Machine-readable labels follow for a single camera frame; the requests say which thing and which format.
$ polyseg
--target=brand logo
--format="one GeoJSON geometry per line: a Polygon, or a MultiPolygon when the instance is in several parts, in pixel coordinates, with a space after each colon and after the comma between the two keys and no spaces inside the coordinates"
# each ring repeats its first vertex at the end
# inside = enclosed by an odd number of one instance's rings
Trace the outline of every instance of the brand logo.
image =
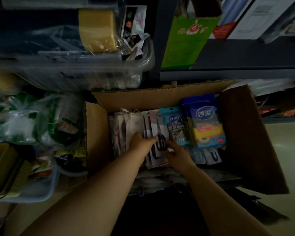
{"type": "Polygon", "coordinates": [[[210,119],[216,111],[216,107],[204,106],[198,109],[196,112],[196,118],[200,120],[210,119]]]}
{"type": "Polygon", "coordinates": [[[179,118],[180,118],[179,115],[172,115],[169,117],[168,120],[169,120],[169,122],[176,123],[176,122],[178,122],[179,118]]]}

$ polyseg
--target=floor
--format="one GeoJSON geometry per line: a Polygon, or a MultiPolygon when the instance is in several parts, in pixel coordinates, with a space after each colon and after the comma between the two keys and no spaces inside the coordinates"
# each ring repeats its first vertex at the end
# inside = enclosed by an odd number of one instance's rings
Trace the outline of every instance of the floor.
{"type": "MultiPolygon", "coordinates": [[[[295,236],[295,123],[268,124],[267,131],[278,155],[291,194],[263,195],[242,189],[248,194],[262,198],[265,205],[286,215],[291,220],[269,226],[274,236],[295,236]]],[[[32,205],[18,205],[7,222],[5,236],[18,236],[35,218],[62,198],[64,193],[55,193],[49,200],[32,205]]]]}

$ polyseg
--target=white box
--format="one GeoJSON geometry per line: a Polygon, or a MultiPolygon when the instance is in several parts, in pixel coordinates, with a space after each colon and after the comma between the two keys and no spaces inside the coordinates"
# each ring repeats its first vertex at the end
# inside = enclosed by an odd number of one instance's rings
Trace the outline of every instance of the white box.
{"type": "Polygon", "coordinates": [[[295,0],[255,0],[228,39],[258,39],[295,0]]]}

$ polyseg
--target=tied plastic bag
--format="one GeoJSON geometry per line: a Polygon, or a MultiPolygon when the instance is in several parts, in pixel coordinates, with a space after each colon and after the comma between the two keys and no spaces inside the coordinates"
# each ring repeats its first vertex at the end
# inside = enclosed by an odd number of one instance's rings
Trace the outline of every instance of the tied plastic bag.
{"type": "Polygon", "coordinates": [[[15,144],[68,146],[79,139],[82,99],[47,92],[0,98],[0,139],[15,144]]]}

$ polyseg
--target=person's right hand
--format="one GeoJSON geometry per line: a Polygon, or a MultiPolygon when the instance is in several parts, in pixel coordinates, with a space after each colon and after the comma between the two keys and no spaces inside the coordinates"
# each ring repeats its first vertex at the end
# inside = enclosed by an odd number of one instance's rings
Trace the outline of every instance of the person's right hand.
{"type": "Polygon", "coordinates": [[[183,175],[190,167],[196,166],[196,164],[192,161],[189,152],[182,146],[169,140],[166,141],[166,145],[174,150],[173,152],[165,152],[168,163],[180,174],[183,175]]]}

